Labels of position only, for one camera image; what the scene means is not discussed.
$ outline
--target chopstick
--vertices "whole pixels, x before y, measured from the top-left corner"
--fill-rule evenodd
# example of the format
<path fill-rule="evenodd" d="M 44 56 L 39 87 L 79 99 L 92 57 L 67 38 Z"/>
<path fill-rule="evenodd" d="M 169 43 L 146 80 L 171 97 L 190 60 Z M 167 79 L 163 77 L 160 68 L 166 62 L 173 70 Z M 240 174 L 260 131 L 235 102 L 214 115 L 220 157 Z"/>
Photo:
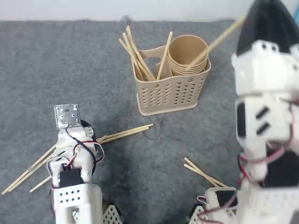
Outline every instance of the chopstick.
<path fill-rule="evenodd" d="M 173 32 L 170 32 L 169 36 L 168 36 L 168 39 L 167 39 L 167 43 L 166 43 L 166 46 L 165 46 L 164 54 L 163 54 L 163 57 L 162 57 L 162 60 L 161 60 L 161 65 L 160 65 L 159 72 L 158 72 L 156 80 L 160 79 L 160 76 L 161 76 L 161 73 L 162 73 L 162 70 L 163 70 L 163 66 L 164 66 L 164 63 L 165 63 L 165 60 L 166 60 L 166 57 L 167 57 L 167 52 L 168 52 L 168 49 L 169 49 L 169 45 L 170 45 L 170 42 L 171 42 L 172 35 L 173 35 Z"/>
<path fill-rule="evenodd" d="M 48 176 L 46 179 L 44 179 L 39 184 L 37 184 L 36 186 L 34 186 L 29 192 L 32 193 L 33 191 L 35 191 L 36 189 L 38 189 L 39 187 L 41 187 L 43 184 L 45 184 L 46 182 L 48 182 L 51 179 L 52 179 L 52 177 Z"/>
<path fill-rule="evenodd" d="M 127 30 L 128 33 L 131 33 L 131 31 L 130 31 L 130 26 L 127 26 L 126 30 Z M 151 73 L 150 69 L 148 68 L 148 66 L 147 66 L 146 63 L 144 62 L 144 59 L 142 58 L 141 54 L 139 53 L 139 51 L 138 51 L 138 49 L 137 49 L 137 47 L 136 47 L 136 45 L 135 45 L 135 43 L 134 43 L 134 41 L 133 41 L 133 37 L 132 37 L 132 35 L 129 34 L 129 35 L 128 35 L 128 39 L 129 39 L 129 41 L 130 41 L 130 44 L 132 45 L 132 48 L 133 48 L 134 52 L 135 52 L 136 55 L 137 55 L 138 60 L 140 61 L 140 63 L 142 64 L 142 66 L 145 68 L 145 70 L 146 70 L 147 73 L 149 74 L 149 76 L 150 76 L 149 81 L 155 81 L 156 79 L 155 79 L 154 75 Z"/>
<path fill-rule="evenodd" d="M 18 187 L 21 183 L 23 183 L 31 175 L 33 175 L 33 173 L 35 173 L 40 167 L 42 167 L 51 157 L 52 157 L 52 155 L 50 155 L 49 157 L 47 157 L 44 161 L 42 161 L 35 168 L 33 168 L 31 172 L 29 172 L 26 176 L 24 176 L 22 179 L 20 179 L 12 188 L 10 188 L 9 192 L 13 191 L 16 187 Z"/>
<path fill-rule="evenodd" d="M 204 178 L 206 178 L 213 186 L 215 187 L 228 187 L 227 185 L 221 183 L 220 181 L 210 177 L 209 175 L 205 174 L 201 169 L 199 169 L 191 160 L 189 160 L 187 157 L 184 158 L 184 160 L 190 164 L 190 166 L 188 164 L 184 164 L 184 167 L 192 170 L 195 173 L 198 173 L 199 175 L 203 176 Z"/>
<path fill-rule="evenodd" d="M 201 52 L 186 68 L 186 70 L 189 70 L 191 67 L 193 67 L 196 63 L 198 63 L 202 58 L 205 57 L 206 54 L 208 54 L 210 51 L 212 51 L 214 48 L 216 48 L 221 42 L 223 42 L 229 35 L 232 34 L 239 26 L 241 26 L 245 22 L 246 16 L 243 16 L 240 20 L 234 22 L 229 28 L 227 28 L 219 37 L 217 37 L 216 40 L 214 40 L 213 43 L 209 45 L 207 49 L 205 49 L 203 52 Z"/>
<path fill-rule="evenodd" d="M 22 178 L 24 178 L 28 173 L 32 171 L 34 167 L 36 167 L 43 159 L 45 159 L 50 153 L 54 151 L 56 148 L 56 144 L 53 145 L 44 155 L 41 156 L 35 163 L 31 165 L 20 177 L 18 177 L 12 184 L 10 184 L 3 192 L 2 195 L 7 193 L 17 182 L 19 182 Z"/>
<path fill-rule="evenodd" d="M 126 45 L 127 45 L 127 48 L 128 48 L 127 52 L 129 53 L 129 55 L 131 55 L 131 59 L 133 60 L 133 63 L 135 64 L 135 66 L 136 66 L 136 68 L 137 68 L 137 71 L 138 71 L 139 74 L 142 76 L 142 73 L 141 73 L 141 71 L 140 71 L 140 68 L 139 68 L 138 63 L 137 63 L 137 60 L 136 60 L 135 53 L 134 53 L 133 50 L 132 50 L 132 47 L 131 47 L 131 44 L 130 44 L 130 42 L 129 42 L 129 40 L 128 40 L 127 35 L 126 35 L 125 33 L 122 33 L 122 36 L 123 36 L 123 39 L 125 40 Z"/>
<path fill-rule="evenodd" d="M 132 57 L 132 54 L 133 52 L 130 53 L 128 47 L 126 46 L 126 44 L 122 41 L 122 39 L 118 39 L 119 42 L 121 43 L 121 45 L 124 47 L 124 49 L 127 51 L 127 53 L 131 56 L 131 58 L 133 59 Z M 138 61 L 138 60 L 133 60 L 133 63 L 134 65 L 136 66 L 136 68 L 140 68 L 143 73 L 146 75 L 146 77 L 148 78 L 148 80 L 151 80 L 151 77 L 150 75 L 148 74 L 148 72 L 144 69 L 144 67 L 142 66 L 142 64 Z"/>

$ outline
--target basket handle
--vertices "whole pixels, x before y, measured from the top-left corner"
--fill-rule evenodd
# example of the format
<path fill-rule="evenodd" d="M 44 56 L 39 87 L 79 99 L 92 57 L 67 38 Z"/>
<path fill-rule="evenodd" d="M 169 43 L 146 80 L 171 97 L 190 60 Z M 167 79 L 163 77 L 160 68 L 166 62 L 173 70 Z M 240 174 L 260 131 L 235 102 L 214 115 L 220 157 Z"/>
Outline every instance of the basket handle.
<path fill-rule="evenodd" d="M 165 51 L 165 46 L 161 46 L 161 47 L 149 49 L 149 50 L 140 50 L 139 53 L 143 59 L 149 58 L 149 57 L 162 58 L 164 51 Z"/>

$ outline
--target stacked paper cup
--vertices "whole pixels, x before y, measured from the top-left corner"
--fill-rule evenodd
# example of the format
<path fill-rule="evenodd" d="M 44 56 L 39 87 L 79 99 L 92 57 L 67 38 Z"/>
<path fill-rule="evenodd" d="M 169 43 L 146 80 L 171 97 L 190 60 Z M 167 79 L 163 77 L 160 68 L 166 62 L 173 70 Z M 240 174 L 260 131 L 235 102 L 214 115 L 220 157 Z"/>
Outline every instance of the stacked paper cup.
<path fill-rule="evenodd" d="M 174 76 L 189 76 L 201 73 L 206 67 L 208 54 L 189 70 L 186 68 L 207 47 L 203 39 L 194 35 L 182 35 L 173 39 L 168 51 L 172 74 Z"/>

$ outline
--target beige plastic basket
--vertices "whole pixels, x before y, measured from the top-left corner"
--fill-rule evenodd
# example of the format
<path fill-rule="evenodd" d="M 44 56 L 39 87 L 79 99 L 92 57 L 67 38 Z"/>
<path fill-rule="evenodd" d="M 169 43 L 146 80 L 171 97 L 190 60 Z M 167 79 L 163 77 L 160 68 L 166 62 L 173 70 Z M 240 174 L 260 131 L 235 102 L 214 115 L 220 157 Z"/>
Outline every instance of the beige plastic basket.
<path fill-rule="evenodd" d="M 140 50 L 143 58 L 162 58 L 165 46 Z M 133 65 L 133 73 L 137 86 L 137 102 L 139 112 L 144 116 L 171 111 L 190 109 L 197 105 L 200 91 L 205 79 L 211 69 L 211 62 L 208 60 L 203 72 L 196 75 L 172 76 L 168 60 L 165 61 L 161 80 L 141 81 L 140 75 L 136 73 Z M 160 63 L 156 65 L 154 73 L 157 76 Z"/>

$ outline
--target wooden chopstick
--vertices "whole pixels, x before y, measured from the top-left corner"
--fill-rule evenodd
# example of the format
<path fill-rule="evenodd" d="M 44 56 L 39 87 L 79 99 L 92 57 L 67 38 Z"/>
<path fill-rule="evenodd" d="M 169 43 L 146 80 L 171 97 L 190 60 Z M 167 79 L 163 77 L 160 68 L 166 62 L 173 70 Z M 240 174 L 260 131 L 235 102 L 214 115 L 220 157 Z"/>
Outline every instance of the wooden chopstick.
<path fill-rule="evenodd" d="M 239 26 L 241 26 L 245 22 L 246 16 L 243 16 L 240 20 L 234 22 L 229 28 L 227 28 L 213 43 L 209 45 L 207 49 L 201 52 L 186 68 L 189 70 L 196 63 L 198 63 L 202 58 L 206 56 L 210 51 L 216 48 L 221 42 L 223 42 L 229 35 L 232 34 Z"/>
<path fill-rule="evenodd" d="M 107 135 L 103 140 L 110 139 L 110 138 L 113 138 L 113 137 L 118 136 L 118 135 L 122 135 L 122 134 L 130 133 L 130 132 L 133 132 L 133 131 L 142 129 L 142 128 L 144 128 L 144 127 L 151 127 L 151 126 L 153 126 L 153 125 L 154 125 L 154 124 L 143 125 L 143 126 L 140 126 L 140 127 L 135 127 L 135 128 L 132 128 L 132 129 L 123 131 L 123 132 L 118 132 L 118 133 L 115 133 L 115 134 Z"/>
<path fill-rule="evenodd" d="M 196 173 L 206 178 L 212 185 L 215 185 L 216 183 L 220 186 L 227 187 L 227 185 L 221 183 L 220 181 L 210 177 L 209 175 L 205 174 L 201 169 L 199 169 L 191 160 L 189 160 L 187 157 L 184 158 L 184 160 L 191 165 L 192 168 L 194 168 Z"/>
<path fill-rule="evenodd" d="M 162 73 L 162 70 L 163 70 L 163 67 L 164 67 L 164 63 L 165 63 L 165 60 L 166 60 L 166 57 L 167 57 L 167 52 L 168 52 L 168 49 L 169 49 L 169 45 L 170 45 L 170 42 L 171 42 L 171 39 L 172 39 L 172 35 L 173 35 L 173 32 L 170 32 L 169 36 L 168 36 L 168 39 L 167 39 L 167 43 L 166 43 L 166 46 L 165 46 L 164 54 L 163 54 L 163 57 L 162 57 L 162 60 L 161 60 L 161 65 L 160 65 L 159 72 L 158 72 L 156 80 L 160 79 L 160 76 L 161 76 L 161 73 Z"/>
<path fill-rule="evenodd" d="M 19 176 L 12 184 L 10 184 L 3 192 L 2 195 L 7 193 L 17 182 L 19 182 L 23 177 L 25 177 L 34 167 L 36 167 L 42 160 L 44 160 L 50 153 L 54 151 L 56 144 L 53 145 L 41 158 L 39 158 L 35 163 L 31 165 L 21 176 Z"/>
<path fill-rule="evenodd" d="M 191 171 L 193 171 L 193 172 L 195 172 L 195 173 L 197 173 L 197 174 L 199 174 L 199 175 L 202 174 L 202 173 L 199 172 L 197 169 L 194 169 L 192 166 L 190 166 L 190 165 L 188 165 L 188 164 L 184 164 L 184 167 L 188 168 L 189 170 L 191 170 Z M 215 186 L 215 187 L 219 187 L 219 186 L 221 186 L 221 187 L 225 187 L 225 188 L 228 187 L 227 185 L 225 185 L 225 184 L 221 183 L 220 181 L 218 181 L 218 180 L 212 178 L 211 176 L 210 176 L 210 178 L 211 178 L 211 180 L 213 181 L 213 182 L 210 182 L 213 186 Z"/>
<path fill-rule="evenodd" d="M 129 41 L 130 41 L 130 43 L 131 43 L 131 45 L 132 45 L 132 48 L 133 48 L 134 52 L 135 52 L 136 55 L 137 55 L 138 60 L 140 61 L 140 63 L 143 65 L 143 67 L 145 68 L 145 70 L 146 70 L 147 73 L 149 74 L 149 76 L 150 76 L 149 81 L 155 81 L 156 79 L 155 79 L 154 75 L 151 73 L 150 69 L 148 68 L 148 66 L 147 66 L 146 63 L 144 62 L 144 59 L 142 58 L 141 54 L 139 53 L 139 50 L 137 49 L 137 47 L 136 47 L 136 45 L 135 45 L 135 43 L 134 43 L 134 41 L 133 41 L 133 37 L 132 37 L 132 35 L 128 35 L 128 39 L 129 39 Z"/>
<path fill-rule="evenodd" d="M 129 132 L 129 133 L 120 134 L 120 135 L 117 135 L 117 136 L 112 137 L 112 138 L 104 139 L 103 141 L 99 141 L 99 143 L 100 144 L 106 143 L 106 142 L 109 142 L 109 141 L 113 141 L 113 140 L 116 140 L 116 139 L 120 139 L 120 138 L 126 137 L 128 135 L 132 135 L 132 134 L 138 133 L 138 132 L 143 132 L 143 131 L 148 130 L 148 129 L 149 129 L 149 127 L 140 128 L 138 130 L 135 130 L 135 131 L 132 131 L 132 132 Z"/>
<path fill-rule="evenodd" d="M 133 52 L 130 53 L 129 49 L 127 48 L 126 44 L 122 41 L 122 39 L 118 39 L 118 40 L 121 43 L 121 45 L 124 47 L 124 49 L 127 51 L 127 53 L 131 56 L 131 54 L 133 54 Z M 144 67 L 142 66 L 142 64 L 138 60 L 136 60 L 136 61 L 133 60 L 133 63 L 136 66 L 136 68 L 140 68 L 143 71 L 143 73 L 146 75 L 146 77 L 148 78 L 148 80 L 151 80 L 150 75 L 148 74 L 148 72 L 144 69 Z"/>
<path fill-rule="evenodd" d="M 22 179 L 20 179 L 12 188 L 10 188 L 9 192 L 13 191 L 16 187 L 18 187 L 21 183 L 23 183 L 31 175 L 33 175 L 33 173 L 35 173 L 40 167 L 42 167 L 51 157 L 52 157 L 52 155 L 50 155 L 44 161 L 42 161 L 40 164 L 38 164 L 36 167 L 34 167 L 26 176 L 24 176 Z"/>
<path fill-rule="evenodd" d="M 206 175 L 201 169 L 199 169 L 191 160 L 189 160 L 187 157 L 184 158 L 184 160 L 186 162 L 188 162 L 194 169 L 196 169 L 198 172 L 200 172 L 200 174 L 206 178 L 209 182 L 213 182 L 213 180 L 211 180 L 210 176 Z"/>
<path fill-rule="evenodd" d="M 37 184 L 36 186 L 34 186 L 29 192 L 32 193 L 33 191 L 35 191 L 36 189 L 38 189 L 39 187 L 41 187 L 43 184 L 45 184 L 46 182 L 48 182 L 51 179 L 52 179 L 52 177 L 48 176 L 46 179 L 44 179 L 39 184 Z"/>

